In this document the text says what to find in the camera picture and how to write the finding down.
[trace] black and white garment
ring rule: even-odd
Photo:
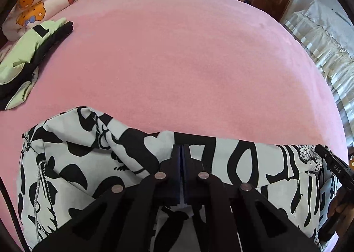
[[[157,172],[159,163],[170,158],[173,144],[189,144],[192,157],[224,183],[252,184],[316,241],[338,181],[314,146],[266,145],[171,131],[147,134],[92,108],[77,107],[23,135],[18,214],[29,247],[113,185],[136,185]],[[162,209],[158,217],[169,215],[172,212]],[[187,223],[193,212],[185,215]]]

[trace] pink blanket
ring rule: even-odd
[[[348,161],[332,93],[300,44],[237,0],[79,0],[27,101],[0,112],[0,175],[17,207],[21,135],[87,105],[145,132],[328,145]],[[0,217],[15,236],[0,198]]]

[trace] person's hand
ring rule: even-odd
[[[348,230],[350,224],[352,223],[354,219],[354,204],[342,204],[338,206],[338,204],[341,202],[343,199],[344,195],[346,193],[345,188],[340,187],[337,191],[336,196],[334,199],[330,202],[329,208],[328,208],[328,213],[327,217],[330,217],[334,215],[335,212],[342,213],[346,216],[342,223],[339,223],[336,229],[337,235],[342,237],[346,231]]]

